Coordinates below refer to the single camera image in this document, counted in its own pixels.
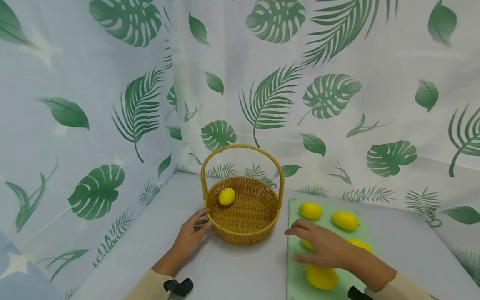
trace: basket handle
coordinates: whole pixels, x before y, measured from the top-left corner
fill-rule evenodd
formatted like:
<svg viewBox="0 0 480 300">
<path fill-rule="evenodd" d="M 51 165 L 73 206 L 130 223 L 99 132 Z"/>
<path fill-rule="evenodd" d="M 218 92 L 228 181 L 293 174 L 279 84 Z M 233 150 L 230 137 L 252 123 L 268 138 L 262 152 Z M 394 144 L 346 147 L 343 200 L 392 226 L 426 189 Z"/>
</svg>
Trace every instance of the basket handle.
<svg viewBox="0 0 480 300">
<path fill-rule="evenodd" d="M 285 184 L 285 175 L 283 174 L 282 166 L 278 163 L 278 161 L 270 153 L 266 152 L 265 150 L 257 148 L 257 147 L 253 147 L 253 146 L 250 146 L 250 145 L 244 145 L 244 144 L 232 144 L 232 145 L 224 146 L 224 147 L 218 148 L 217 150 L 210 153 L 209 156 L 207 156 L 207 158 L 205 159 L 205 161 L 202 165 L 202 169 L 200 171 L 200 181 L 202 182 L 202 193 L 204 194 L 204 200 L 207 199 L 207 194 L 208 194 L 207 181 L 205 179 L 205 169 L 206 169 L 208 161 L 215 154 L 217 154 L 219 152 L 222 152 L 223 150 L 227 150 L 227 149 L 231 149 L 231 148 L 252 149 L 252 150 L 255 150 L 257 152 L 262 153 L 263 155 L 265 155 L 266 157 L 268 157 L 270 160 L 273 161 L 273 163 L 275 164 L 276 168 L 278 169 L 278 173 L 280 175 L 280 186 L 278 187 L 278 201 L 280 201 L 279 207 L 281 208 L 282 207 L 282 199 L 283 199 L 283 188 L 284 188 L 284 184 Z"/>
</svg>

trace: yellow lemon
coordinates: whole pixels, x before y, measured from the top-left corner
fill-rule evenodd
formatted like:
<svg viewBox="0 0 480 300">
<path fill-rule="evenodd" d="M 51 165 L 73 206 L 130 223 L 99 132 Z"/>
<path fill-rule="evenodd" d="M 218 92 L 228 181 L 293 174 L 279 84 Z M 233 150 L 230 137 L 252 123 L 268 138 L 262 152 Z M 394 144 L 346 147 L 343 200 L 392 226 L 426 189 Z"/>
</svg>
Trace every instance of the yellow lemon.
<svg viewBox="0 0 480 300">
<path fill-rule="evenodd" d="M 304 202 L 299 207 L 300 213 L 307 219 L 316 220 L 324 213 L 322 208 L 315 202 Z"/>
<path fill-rule="evenodd" d="M 357 217 L 343 210 L 336 211 L 332 214 L 333 222 L 340 228 L 345 230 L 354 231 L 359 226 L 359 221 Z"/>
<path fill-rule="evenodd" d="M 313 250 L 313 246 L 312 246 L 312 244 L 310 244 L 309 241 L 304 240 L 304 239 L 300 239 L 300 240 L 301 240 L 301 242 L 305 245 L 305 247 L 307 247 L 307 248 L 310 249 L 310 250 Z"/>
<path fill-rule="evenodd" d="M 351 244 L 354 244 L 357 247 L 363 248 L 363 249 L 367 250 L 368 252 L 373 253 L 372 248 L 362 240 L 347 239 L 347 241 Z"/>
<path fill-rule="evenodd" d="M 338 275 L 334 269 L 322 269 L 308 264 L 305 269 L 308 282 L 316 288 L 331 290 L 338 283 Z"/>
<path fill-rule="evenodd" d="M 218 195 L 218 202 L 223 206 L 232 204 L 233 200 L 235 200 L 235 191 L 233 188 L 223 189 L 220 195 Z"/>
</svg>

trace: light green board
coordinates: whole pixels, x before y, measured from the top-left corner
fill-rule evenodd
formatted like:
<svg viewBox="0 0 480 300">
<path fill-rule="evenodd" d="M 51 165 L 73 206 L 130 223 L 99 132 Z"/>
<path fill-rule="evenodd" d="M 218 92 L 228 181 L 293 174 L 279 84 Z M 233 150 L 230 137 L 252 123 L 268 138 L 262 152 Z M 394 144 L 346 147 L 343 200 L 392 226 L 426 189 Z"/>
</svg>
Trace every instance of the light green board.
<svg viewBox="0 0 480 300">
<path fill-rule="evenodd" d="M 297 219 L 303 218 L 299 213 L 298 207 L 306 201 L 310 200 L 292 198 L 288 202 L 289 228 Z M 324 212 L 320 219 L 314 221 L 315 224 L 328 228 L 346 239 L 354 238 L 362 240 L 369 244 L 373 249 L 373 253 L 376 254 L 370 229 L 367 227 L 365 220 L 359 213 L 340 206 L 326 204 L 321 201 L 313 202 L 319 204 Z M 354 213 L 360 223 L 360 226 L 357 228 L 357 230 L 350 232 L 335 226 L 330 216 L 337 210 L 346 210 Z M 307 249 L 301 243 L 300 238 L 296 236 L 288 237 L 287 300 L 348 300 L 347 292 L 351 286 L 355 286 L 361 291 L 365 289 L 365 285 L 360 280 L 358 280 L 351 273 L 341 269 L 336 270 L 338 274 L 338 285 L 333 290 L 326 291 L 314 288 L 310 285 L 310 283 L 308 283 L 307 278 L 305 277 L 305 265 L 296 263 L 291 259 L 292 256 L 297 253 L 308 252 L 311 252 L 311 250 Z"/>
</svg>

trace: beige sleeve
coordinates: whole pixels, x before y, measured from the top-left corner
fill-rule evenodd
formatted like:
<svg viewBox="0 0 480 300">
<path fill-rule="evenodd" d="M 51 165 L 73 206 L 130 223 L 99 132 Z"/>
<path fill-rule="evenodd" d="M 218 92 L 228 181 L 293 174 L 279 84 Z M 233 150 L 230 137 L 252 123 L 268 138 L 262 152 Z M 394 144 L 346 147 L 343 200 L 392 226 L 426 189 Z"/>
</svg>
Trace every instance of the beige sleeve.
<svg viewBox="0 0 480 300">
<path fill-rule="evenodd" d="M 373 300 L 439 300 L 400 272 L 381 291 L 366 288 L 365 294 Z"/>
<path fill-rule="evenodd" d="M 161 275 L 148 269 L 123 300 L 167 300 L 169 293 L 163 288 L 163 283 L 172 279 L 171 276 Z"/>
</svg>

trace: wicker basket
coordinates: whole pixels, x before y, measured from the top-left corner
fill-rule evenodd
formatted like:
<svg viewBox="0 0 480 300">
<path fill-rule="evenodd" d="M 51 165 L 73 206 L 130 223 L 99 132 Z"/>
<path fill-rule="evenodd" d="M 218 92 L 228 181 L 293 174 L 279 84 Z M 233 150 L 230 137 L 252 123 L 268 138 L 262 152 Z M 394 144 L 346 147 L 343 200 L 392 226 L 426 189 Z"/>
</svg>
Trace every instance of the wicker basket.
<svg viewBox="0 0 480 300">
<path fill-rule="evenodd" d="M 207 189 L 205 167 L 217 153 L 230 148 L 247 148 L 258 151 L 271 159 L 280 175 L 278 195 L 263 181 L 252 177 L 235 176 L 214 184 Z M 272 232 L 282 207 L 285 177 L 278 161 L 266 151 L 249 145 L 234 144 L 213 151 L 204 161 L 200 172 L 204 206 L 210 209 L 207 214 L 212 220 L 214 232 L 224 241 L 249 246 L 263 241 Z M 218 195 L 225 188 L 233 188 L 235 201 L 229 206 L 218 203 Z"/>
</svg>

